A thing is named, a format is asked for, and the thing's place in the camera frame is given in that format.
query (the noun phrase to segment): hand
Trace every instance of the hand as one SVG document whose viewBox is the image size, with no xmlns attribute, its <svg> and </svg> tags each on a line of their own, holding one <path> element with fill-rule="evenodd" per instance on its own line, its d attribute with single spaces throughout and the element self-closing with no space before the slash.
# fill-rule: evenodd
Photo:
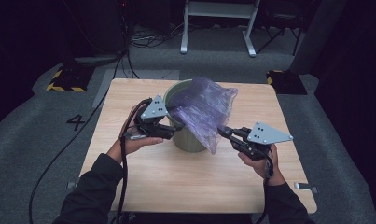
<svg viewBox="0 0 376 224">
<path fill-rule="evenodd" d="M 136 108 L 136 106 L 134 106 L 132 108 L 129 116 L 132 115 L 132 112 L 135 108 Z M 125 128 L 128 128 L 128 131 L 131 131 L 133 129 L 133 126 L 135 125 L 135 123 L 134 123 L 135 116 L 136 116 L 136 114 L 134 114 L 132 116 L 132 121 L 130 122 L 130 124 L 128 126 L 127 126 L 127 120 L 124 122 L 123 127 L 121 128 L 118 139 L 115 141 L 113 146 L 106 153 L 108 156 L 113 158 L 118 163 L 122 162 L 120 137 L 121 137 Z M 162 143 L 162 142 L 163 142 L 162 138 L 155 138 L 155 137 L 146 137 L 146 138 L 141 138 L 141 139 L 137 139 L 137 140 L 130 140 L 130 139 L 126 138 L 126 155 L 137 151 L 141 147 L 156 145 L 156 144 Z"/>
<path fill-rule="evenodd" d="M 269 179 L 268 185 L 271 185 L 271 186 L 282 185 L 285 183 L 285 180 L 278 167 L 277 146 L 275 144 L 272 144 L 271 151 L 269 152 L 269 156 L 271 155 L 271 153 L 272 153 L 272 165 L 273 165 L 274 174 L 272 178 Z M 255 172 L 258 175 L 260 175 L 263 179 L 266 178 L 266 160 L 252 161 L 249 157 L 247 157 L 242 152 L 239 152 L 238 156 L 243 161 L 243 163 L 245 163 L 245 165 L 248 165 L 254 168 Z"/>
</svg>

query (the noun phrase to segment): black cable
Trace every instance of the black cable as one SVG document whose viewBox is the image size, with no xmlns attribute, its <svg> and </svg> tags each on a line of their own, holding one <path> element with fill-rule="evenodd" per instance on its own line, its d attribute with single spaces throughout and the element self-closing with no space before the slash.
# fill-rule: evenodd
<svg viewBox="0 0 376 224">
<path fill-rule="evenodd" d="M 123 65 L 123 62 L 121 62 L 121 70 L 123 70 L 123 74 L 126 78 L 129 78 L 126 74 L 126 71 L 124 70 L 124 65 Z"/>
<path fill-rule="evenodd" d="M 263 219 L 267 216 L 267 208 L 266 208 L 266 197 L 267 197 L 267 188 L 269 179 L 271 178 L 273 174 L 273 163 L 272 163 L 272 156 L 269 157 L 269 155 L 263 153 L 262 151 L 258 150 L 259 153 L 261 153 L 263 156 L 266 157 L 267 163 L 269 164 L 268 170 L 266 170 L 266 176 L 263 183 L 263 190 L 264 190 L 264 208 L 261 216 L 258 218 L 258 220 L 255 222 L 255 224 L 259 224 L 263 221 Z"/>
<path fill-rule="evenodd" d="M 127 60 L 129 61 L 129 66 L 130 66 L 130 69 L 132 70 L 132 74 L 139 79 L 140 77 L 135 73 L 134 68 L 132 67 L 132 60 L 130 59 L 130 50 L 129 49 L 127 49 Z"/>
<path fill-rule="evenodd" d="M 138 109 L 146 102 L 146 100 L 141 101 L 130 114 L 130 116 L 126 119 L 125 128 L 122 130 L 120 135 L 120 147 L 121 147 L 121 156 L 123 159 L 123 186 L 121 188 L 120 200 L 118 202 L 118 211 L 116 214 L 116 222 L 120 223 L 121 211 L 123 209 L 124 199 L 126 196 L 126 189 L 127 189 L 127 179 L 128 179 L 128 166 L 127 166 L 127 155 L 126 155 L 126 132 L 129 129 L 129 125 L 132 122 L 132 118 L 137 113 Z"/>
<path fill-rule="evenodd" d="M 175 28 L 170 32 L 169 35 L 163 35 L 163 34 L 155 34 L 155 35 L 149 35 L 149 31 L 136 31 L 133 35 L 132 35 L 132 43 L 131 45 L 136 47 L 136 48 L 155 48 L 156 46 L 158 45 L 161 45 L 162 43 L 164 43 L 165 41 L 167 40 L 170 40 L 170 39 L 173 39 L 174 37 L 178 36 L 178 35 L 182 35 L 182 33 L 180 34 L 177 34 L 175 35 L 174 32 L 179 30 L 179 29 L 183 29 L 183 25 L 184 23 L 182 22 L 181 24 L 175 26 Z M 137 43 L 137 42 L 140 42 L 140 41 L 144 41 L 146 40 L 146 43 L 143 44 L 143 43 Z"/>
<path fill-rule="evenodd" d="M 69 14 L 71 15 L 74 23 L 76 24 L 78 30 L 83 35 L 83 37 L 87 40 L 87 42 L 91 45 L 91 47 L 94 48 L 94 49 L 96 49 L 96 50 L 98 50 L 99 52 L 106 53 L 106 54 L 114 54 L 115 55 L 115 57 L 111 58 L 111 59 L 97 60 L 95 62 L 88 62 L 88 63 L 83 63 L 83 62 L 77 61 L 77 63 L 79 63 L 82 67 L 98 67 L 98 66 L 103 66 L 103 65 L 107 65 L 107 64 L 113 63 L 113 62 L 117 61 L 120 57 L 122 57 L 124 55 L 123 51 L 107 51 L 107 50 L 103 50 L 103 49 L 97 48 L 91 42 L 91 40 L 86 36 L 86 34 L 83 32 L 83 30 L 81 28 L 81 25 L 77 21 L 77 18 L 75 17 L 75 15 L 72 13 L 70 7 L 66 4 L 65 0 L 63 0 L 63 3 L 65 5 L 66 9 L 68 10 Z"/>
<path fill-rule="evenodd" d="M 264 189 L 264 208 L 262 215 L 258 218 L 258 220 L 255 222 L 255 224 L 259 224 L 263 221 L 263 219 L 267 216 L 267 208 L 266 208 L 266 196 L 267 196 L 267 185 L 269 183 L 269 178 L 264 179 L 263 183 L 263 189 Z"/>
<path fill-rule="evenodd" d="M 113 78 L 115 78 L 116 76 L 116 71 L 118 70 L 118 64 L 120 63 L 120 60 L 118 60 L 118 63 L 116 64 L 115 66 L 115 71 L 114 71 L 114 75 L 113 75 Z M 100 107 L 101 103 L 103 102 L 103 100 L 105 99 L 106 95 L 108 94 L 108 91 L 109 89 L 106 91 L 106 93 L 104 94 L 103 98 L 101 99 L 100 103 L 98 103 L 98 105 L 94 108 L 94 110 L 91 112 L 89 118 L 86 120 L 86 122 L 83 124 L 82 128 L 77 131 L 77 133 L 72 137 L 72 139 L 56 154 L 56 156 L 53 158 L 53 160 L 51 160 L 51 162 L 49 163 L 49 165 L 46 167 L 46 169 L 44 170 L 44 172 L 42 173 L 42 175 L 38 178 L 38 180 L 36 181 L 35 183 L 35 186 L 33 188 L 33 191 L 31 192 L 31 197 L 30 197 L 30 202 L 28 204 L 28 218 L 29 218 L 29 221 L 30 221 L 30 224 L 34 224 L 33 222 L 33 201 L 34 201 L 34 196 L 35 196 L 35 193 L 36 193 L 36 190 L 41 182 L 41 180 L 43 179 L 43 177 L 45 176 L 45 174 L 48 172 L 49 168 L 51 167 L 51 165 L 59 158 L 59 156 L 74 142 L 74 140 L 79 136 L 79 134 L 83 131 L 83 129 L 88 125 L 88 123 L 90 122 L 91 118 L 94 116 L 95 112 L 98 110 L 98 108 Z"/>
</svg>

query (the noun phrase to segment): person's right hand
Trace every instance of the person's right hand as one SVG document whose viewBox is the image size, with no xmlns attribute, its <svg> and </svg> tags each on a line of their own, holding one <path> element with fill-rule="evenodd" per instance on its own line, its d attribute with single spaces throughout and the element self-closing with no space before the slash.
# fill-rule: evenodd
<svg viewBox="0 0 376 224">
<path fill-rule="evenodd" d="M 254 168 L 255 172 L 258 175 L 260 175 L 263 179 L 266 178 L 266 160 L 252 161 L 249 157 L 247 157 L 242 152 L 240 152 L 238 156 L 243 161 L 243 163 L 245 163 L 245 165 L 248 165 Z M 277 146 L 275 144 L 272 144 L 271 151 L 269 152 L 269 156 L 270 157 L 272 156 L 274 174 L 272 178 L 269 179 L 268 185 L 271 185 L 271 186 L 282 185 L 285 183 L 285 180 L 278 167 Z"/>
</svg>

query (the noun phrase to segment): black sleeve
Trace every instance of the black sleeve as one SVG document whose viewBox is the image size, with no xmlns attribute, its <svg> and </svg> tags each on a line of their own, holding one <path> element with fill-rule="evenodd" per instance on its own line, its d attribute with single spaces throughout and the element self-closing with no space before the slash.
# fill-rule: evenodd
<svg viewBox="0 0 376 224">
<path fill-rule="evenodd" d="M 91 170 L 80 177 L 77 187 L 63 202 L 53 224 L 107 223 L 123 169 L 106 154 L 101 154 Z"/>
<path fill-rule="evenodd" d="M 301 203 L 298 195 L 284 183 L 280 186 L 266 186 L 266 209 L 271 224 L 314 223 Z"/>
</svg>

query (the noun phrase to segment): black jacket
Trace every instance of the black jacket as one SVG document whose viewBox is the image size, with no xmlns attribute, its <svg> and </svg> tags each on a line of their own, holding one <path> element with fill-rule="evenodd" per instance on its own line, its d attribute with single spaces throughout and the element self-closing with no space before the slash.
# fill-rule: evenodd
<svg viewBox="0 0 376 224">
<path fill-rule="evenodd" d="M 115 198 L 116 188 L 122 176 L 122 167 L 106 154 L 101 154 L 90 171 L 80 177 L 77 187 L 63 202 L 60 215 L 53 224 L 105 224 Z M 268 186 L 266 206 L 270 223 L 314 223 L 298 196 L 287 184 Z M 161 216 L 159 223 L 222 223 L 251 222 L 247 215 L 187 215 L 187 214 L 138 214 L 136 222 L 154 222 L 154 216 Z"/>
</svg>

